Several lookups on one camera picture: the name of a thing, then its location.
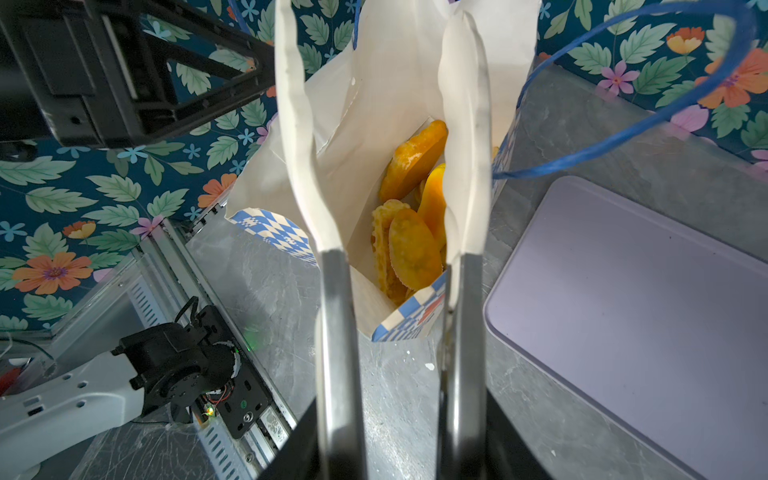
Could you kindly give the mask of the blue checkered paper bag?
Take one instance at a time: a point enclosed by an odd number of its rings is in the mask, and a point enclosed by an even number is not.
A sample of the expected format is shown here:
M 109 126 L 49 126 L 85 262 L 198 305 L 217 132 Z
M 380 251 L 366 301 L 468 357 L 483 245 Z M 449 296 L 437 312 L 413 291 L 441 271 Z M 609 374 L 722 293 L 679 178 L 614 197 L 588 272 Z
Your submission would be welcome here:
M 536 53 L 536 1 L 367 1 L 356 21 L 324 39 L 336 55 L 322 62 L 305 42 L 308 21 L 296 16 L 297 45 L 313 112 L 316 173 L 350 268 L 358 330 L 374 342 L 426 335 L 446 303 L 447 238 L 442 274 L 393 304 L 378 287 L 371 245 L 372 212 L 398 146 L 435 120 L 445 121 L 438 84 L 448 20 L 466 11 L 484 44 L 491 95 L 492 206 L 509 179 L 535 178 L 605 155 L 629 139 L 692 110 L 745 105 L 767 88 L 767 52 L 758 19 L 742 1 L 614 1 L 600 24 L 578 2 L 584 29 L 559 48 L 602 75 L 608 94 L 657 97 L 655 113 L 599 143 L 537 167 L 513 165 L 517 112 L 534 79 L 552 63 Z M 277 249 L 318 266 L 316 247 L 287 173 L 278 113 L 228 198 L 228 219 Z

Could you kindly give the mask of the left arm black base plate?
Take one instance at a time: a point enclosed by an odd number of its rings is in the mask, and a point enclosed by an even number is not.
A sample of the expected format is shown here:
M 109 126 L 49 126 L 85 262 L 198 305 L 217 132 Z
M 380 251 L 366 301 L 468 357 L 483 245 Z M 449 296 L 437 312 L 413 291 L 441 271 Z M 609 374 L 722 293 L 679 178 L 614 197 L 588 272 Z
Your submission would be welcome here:
M 197 315 L 197 319 L 207 332 L 204 345 L 226 343 L 239 358 L 239 366 L 234 368 L 235 373 L 230 375 L 228 382 L 216 385 L 200 396 L 198 407 L 208 417 L 219 417 L 233 439 L 243 439 L 273 403 L 272 395 L 250 361 L 248 349 L 238 341 L 221 312 L 209 305 Z

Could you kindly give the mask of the lilac plastic tray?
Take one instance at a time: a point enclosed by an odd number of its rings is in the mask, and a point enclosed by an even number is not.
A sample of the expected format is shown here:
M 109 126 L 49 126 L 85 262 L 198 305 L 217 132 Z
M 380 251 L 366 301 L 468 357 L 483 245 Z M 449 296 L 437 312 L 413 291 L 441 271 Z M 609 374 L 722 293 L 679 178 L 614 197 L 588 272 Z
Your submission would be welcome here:
M 767 475 L 767 266 L 587 180 L 546 192 L 490 332 L 696 479 Z

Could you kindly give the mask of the brown sandwich fake bread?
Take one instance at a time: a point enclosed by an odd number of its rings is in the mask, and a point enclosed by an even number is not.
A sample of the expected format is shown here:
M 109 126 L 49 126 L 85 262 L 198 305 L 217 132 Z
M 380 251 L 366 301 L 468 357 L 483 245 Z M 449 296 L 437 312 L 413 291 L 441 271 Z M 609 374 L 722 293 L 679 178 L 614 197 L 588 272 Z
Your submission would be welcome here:
M 430 286 L 443 271 L 440 250 L 422 218 L 411 209 L 399 211 L 389 230 L 394 273 L 408 289 Z

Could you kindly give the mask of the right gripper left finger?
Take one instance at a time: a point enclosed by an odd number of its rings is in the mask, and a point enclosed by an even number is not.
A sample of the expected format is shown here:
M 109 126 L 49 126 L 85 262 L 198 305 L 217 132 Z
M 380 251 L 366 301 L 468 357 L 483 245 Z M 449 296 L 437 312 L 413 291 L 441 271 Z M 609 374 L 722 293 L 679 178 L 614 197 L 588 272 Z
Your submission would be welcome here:
M 291 2 L 276 2 L 274 28 L 274 73 L 283 154 L 321 272 L 315 333 L 320 472 L 324 479 L 363 479 L 367 475 L 364 416 L 350 268 L 316 173 L 313 112 L 305 90 Z

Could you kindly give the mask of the orange fake bread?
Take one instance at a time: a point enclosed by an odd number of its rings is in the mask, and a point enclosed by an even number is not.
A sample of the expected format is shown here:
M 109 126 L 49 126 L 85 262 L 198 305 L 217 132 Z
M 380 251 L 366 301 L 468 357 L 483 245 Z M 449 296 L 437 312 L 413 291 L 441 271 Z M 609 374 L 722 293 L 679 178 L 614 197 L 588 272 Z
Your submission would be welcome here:
M 381 182 L 379 200 L 400 200 L 426 179 L 443 155 L 447 137 L 446 123 L 435 120 L 398 146 Z

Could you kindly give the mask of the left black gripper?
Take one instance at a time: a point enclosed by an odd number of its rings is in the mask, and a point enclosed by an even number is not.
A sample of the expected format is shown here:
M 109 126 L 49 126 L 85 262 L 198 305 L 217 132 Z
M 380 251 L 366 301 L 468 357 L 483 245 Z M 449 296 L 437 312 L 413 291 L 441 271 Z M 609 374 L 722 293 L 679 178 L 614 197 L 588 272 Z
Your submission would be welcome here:
M 149 15 L 244 56 L 237 69 L 141 28 Z M 275 83 L 273 48 L 182 1 L 5 1 L 1 139 L 124 148 L 175 137 Z

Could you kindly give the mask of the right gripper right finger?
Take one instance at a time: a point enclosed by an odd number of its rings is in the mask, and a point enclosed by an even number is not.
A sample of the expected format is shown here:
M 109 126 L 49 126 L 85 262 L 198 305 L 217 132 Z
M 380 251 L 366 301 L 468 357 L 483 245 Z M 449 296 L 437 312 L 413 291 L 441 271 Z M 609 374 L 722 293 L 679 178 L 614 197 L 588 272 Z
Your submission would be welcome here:
M 436 476 L 547 479 L 549 473 L 486 385 L 482 276 L 492 209 L 491 95 L 484 44 L 466 11 L 447 22 L 438 84 L 449 135 Z

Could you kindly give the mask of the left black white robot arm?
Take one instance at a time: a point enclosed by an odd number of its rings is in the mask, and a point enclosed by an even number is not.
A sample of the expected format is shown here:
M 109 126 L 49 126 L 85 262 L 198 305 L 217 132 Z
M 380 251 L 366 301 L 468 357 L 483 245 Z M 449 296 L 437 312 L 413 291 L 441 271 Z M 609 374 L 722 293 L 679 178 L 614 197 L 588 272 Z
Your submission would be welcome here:
M 175 137 L 257 99 L 274 51 L 181 1 L 5 1 L 2 141 L 123 148 Z M 239 439 L 270 395 L 213 306 L 176 317 L 1 400 L 1 475 L 165 406 L 221 416 Z

